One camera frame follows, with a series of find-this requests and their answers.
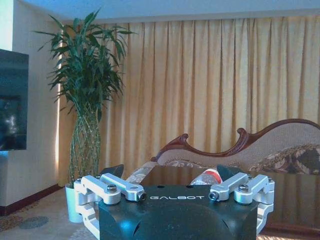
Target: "white flower pot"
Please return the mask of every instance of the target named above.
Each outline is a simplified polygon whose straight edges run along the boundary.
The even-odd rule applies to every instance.
[[[76,195],[75,189],[65,185],[66,206],[68,208],[69,221],[72,223],[82,223],[82,216],[76,212]]]

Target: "beige upholstery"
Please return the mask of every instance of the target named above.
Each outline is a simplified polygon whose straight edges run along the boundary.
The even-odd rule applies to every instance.
[[[167,165],[178,160],[210,168],[224,164],[249,170],[252,165],[272,153],[306,144],[320,144],[319,129],[305,123],[288,123],[270,130],[249,147],[231,156],[212,157],[184,149],[171,149],[165,151],[157,162],[159,165]]]

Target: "braided plant stem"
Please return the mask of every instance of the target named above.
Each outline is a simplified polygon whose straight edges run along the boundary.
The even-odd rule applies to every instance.
[[[92,108],[81,113],[77,111],[70,145],[68,180],[71,188],[77,178],[96,176],[99,170],[101,136],[97,114]]]

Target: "silver metal bracket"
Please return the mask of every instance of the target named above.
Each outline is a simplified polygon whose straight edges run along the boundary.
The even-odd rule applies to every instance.
[[[82,215],[85,227],[100,239],[99,221],[92,205],[101,199],[107,205],[118,204],[121,194],[128,201],[140,202],[147,198],[144,188],[138,184],[131,184],[110,173],[99,177],[84,176],[74,182],[75,211]]]
[[[225,201],[234,192],[234,200],[243,205],[258,202],[257,226],[258,235],[267,222],[267,215],[274,210],[275,182],[268,176],[259,174],[250,179],[245,173],[237,173],[223,183],[214,184],[210,188],[209,199]]]
[[[246,173],[239,172],[220,184],[214,184],[210,188],[209,199],[212,201],[225,201],[229,199],[232,193],[240,184],[248,181],[249,177]]]

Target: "plastic bottle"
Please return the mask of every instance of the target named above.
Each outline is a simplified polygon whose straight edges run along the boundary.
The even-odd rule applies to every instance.
[[[207,169],[195,179],[193,179],[190,185],[213,185],[222,183],[222,179],[216,169]]]

